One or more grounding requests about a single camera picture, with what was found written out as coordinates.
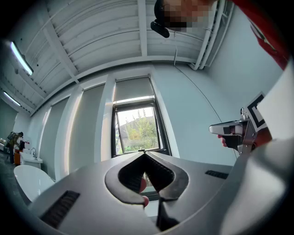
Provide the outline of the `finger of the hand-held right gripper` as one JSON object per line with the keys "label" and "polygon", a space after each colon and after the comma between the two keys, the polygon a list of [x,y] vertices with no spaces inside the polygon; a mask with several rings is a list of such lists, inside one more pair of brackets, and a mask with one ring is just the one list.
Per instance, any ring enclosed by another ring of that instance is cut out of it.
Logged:
{"label": "finger of the hand-held right gripper", "polygon": [[210,125],[209,131],[212,134],[218,134],[218,135],[242,135],[243,122],[236,120],[236,121]]}

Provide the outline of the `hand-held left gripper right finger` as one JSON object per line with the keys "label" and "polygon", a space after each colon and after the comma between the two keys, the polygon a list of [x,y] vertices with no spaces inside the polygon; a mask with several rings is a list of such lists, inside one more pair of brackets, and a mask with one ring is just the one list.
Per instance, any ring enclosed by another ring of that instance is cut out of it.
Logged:
{"label": "hand-held left gripper right finger", "polygon": [[231,166],[145,153],[145,172],[159,195],[156,226],[167,230],[196,213],[227,179]]}

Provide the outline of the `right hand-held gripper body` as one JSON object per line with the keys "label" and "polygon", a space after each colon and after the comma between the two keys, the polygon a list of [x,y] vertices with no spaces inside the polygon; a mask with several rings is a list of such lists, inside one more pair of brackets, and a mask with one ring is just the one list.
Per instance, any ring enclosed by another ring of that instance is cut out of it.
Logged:
{"label": "right hand-held gripper body", "polygon": [[261,91],[254,99],[240,109],[240,119],[243,122],[242,135],[230,135],[226,137],[227,147],[238,151],[239,155],[249,153],[256,147],[254,140],[257,133],[267,127],[264,118],[259,112],[257,106],[264,99],[265,95]]}

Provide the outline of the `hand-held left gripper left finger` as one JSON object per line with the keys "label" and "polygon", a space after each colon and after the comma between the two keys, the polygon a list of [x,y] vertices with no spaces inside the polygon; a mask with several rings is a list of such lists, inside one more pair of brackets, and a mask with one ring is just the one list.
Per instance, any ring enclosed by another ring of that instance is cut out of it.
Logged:
{"label": "hand-held left gripper left finger", "polygon": [[141,153],[82,167],[44,191],[29,207],[30,225],[41,235],[155,235],[142,197],[117,173]]}

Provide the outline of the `person's left hand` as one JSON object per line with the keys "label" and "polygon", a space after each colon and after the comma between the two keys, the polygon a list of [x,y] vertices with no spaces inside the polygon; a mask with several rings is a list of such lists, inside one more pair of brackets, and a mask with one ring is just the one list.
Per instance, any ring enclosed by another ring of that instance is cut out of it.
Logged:
{"label": "person's left hand", "polygon": [[[143,192],[145,190],[145,188],[147,187],[147,182],[144,178],[141,179],[141,185],[140,185],[140,189],[139,189],[139,193]],[[149,204],[149,199],[147,196],[142,196],[144,199],[144,207],[146,207]]]}

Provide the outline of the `grey roller blind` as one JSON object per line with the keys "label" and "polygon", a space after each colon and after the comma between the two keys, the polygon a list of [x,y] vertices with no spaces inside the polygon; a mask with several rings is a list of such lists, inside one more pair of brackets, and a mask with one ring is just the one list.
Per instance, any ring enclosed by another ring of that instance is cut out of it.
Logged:
{"label": "grey roller blind", "polygon": [[154,95],[149,77],[116,81],[113,101]]}
{"label": "grey roller blind", "polygon": [[68,98],[51,107],[41,139],[40,158],[43,160],[41,169],[53,179],[55,179],[55,143],[57,131],[67,101]]}
{"label": "grey roller blind", "polygon": [[104,85],[83,91],[74,116],[69,146],[69,171],[94,162],[96,121]]}

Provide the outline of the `white washbasin cabinet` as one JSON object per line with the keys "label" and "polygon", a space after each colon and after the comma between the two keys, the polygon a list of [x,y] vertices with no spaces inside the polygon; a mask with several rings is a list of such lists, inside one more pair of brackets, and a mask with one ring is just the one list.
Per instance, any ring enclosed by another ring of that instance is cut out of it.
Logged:
{"label": "white washbasin cabinet", "polygon": [[32,154],[20,152],[20,164],[29,165],[41,169],[43,160],[41,158],[35,158]]}

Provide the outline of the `white ceiling pipe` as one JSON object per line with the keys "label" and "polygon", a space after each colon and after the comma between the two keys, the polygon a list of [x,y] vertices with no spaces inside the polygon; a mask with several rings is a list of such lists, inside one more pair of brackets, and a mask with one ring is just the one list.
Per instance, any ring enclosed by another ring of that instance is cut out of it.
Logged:
{"label": "white ceiling pipe", "polygon": [[226,5],[226,0],[218,0],[212,5],[213,14],[209,19],[209,25],[206,28],[204,40],[195,63],[189,64],[192,70],[203,69],[214,45],[222,14]]}
{"label": "white ceiling pipe", "polygon": [[227,33],[227,30],[228,30],[228,27],[229,27],[229,24],[230,24],[230,20],[231,20],[231,17],[232,17],[232,12],[234,10],[234,3],[230,0],[226,0],[226,5],[225,5],[225,8],[224,8],[224,11],[223,11],[223,14],[222,14],[222,18],[221,18],[221,21],[220,21],[220,27],[219,27],[219,30],[218,30],[218,33],[217,33],[217,36],[216,36],[216,39],[215,39],[215,42],[214,42],[214,45],[212,47],[212,50],[211,50],[211,53],[208,57],[208,60],[204,66],[204,68],[206,67],[210,67],[214,61],[214,59],[216,58],[216,55],[218,54],[220,48],[221,48],[221,45],[222,45],[222,42],[225,38],[225,35]]}

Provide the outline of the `person's red shirt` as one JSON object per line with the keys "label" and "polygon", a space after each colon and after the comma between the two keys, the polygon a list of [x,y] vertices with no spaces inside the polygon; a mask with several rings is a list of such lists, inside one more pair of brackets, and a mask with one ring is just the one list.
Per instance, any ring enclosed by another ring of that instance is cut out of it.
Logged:
{"label": "person's red shirt", "polygon": [[274,22],[254,0],[232,1],[248,18],[250,28],[261,48],[284,70],[290,59],[290,52]]}

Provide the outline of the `long ceiling light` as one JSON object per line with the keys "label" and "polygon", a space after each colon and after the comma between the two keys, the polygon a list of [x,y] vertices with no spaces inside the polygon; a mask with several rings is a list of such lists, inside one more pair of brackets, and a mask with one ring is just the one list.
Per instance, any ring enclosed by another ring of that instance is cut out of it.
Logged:
{"label": "long ceiling light", "polygon": [[11,42],[10,43],[10,48],[11,51],[13,52],[14,56],[16,57],[16,59],[18,60],[18,62],[22,65],[22,67],[24,68],[24,70],[27,72],[27,74],[29,76],[31,76],[33,74],[33,69],[31,68],[31,66],[27,63],[27,61],[25,60],[25,57],[21,54],[20,50],[18,49],[17,45],[15,42]]}
{"label": "long ceiling light", "polygon": [[3,92],[4,95],[9,99],[11,100],[14,104],[16,104],[17,106],[21,106],[21,104],[19,102],[17,102],[15,99],[13,99],[7,92]]}

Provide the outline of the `window with black frame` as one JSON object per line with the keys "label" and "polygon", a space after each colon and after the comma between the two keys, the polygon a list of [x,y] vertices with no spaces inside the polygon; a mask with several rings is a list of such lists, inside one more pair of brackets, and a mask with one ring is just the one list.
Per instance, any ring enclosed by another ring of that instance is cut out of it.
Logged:
{"label": "window with black frame", "polygon": [[172,155],[155,95],[115,101],[112,111],[112,158],[139,149]]}

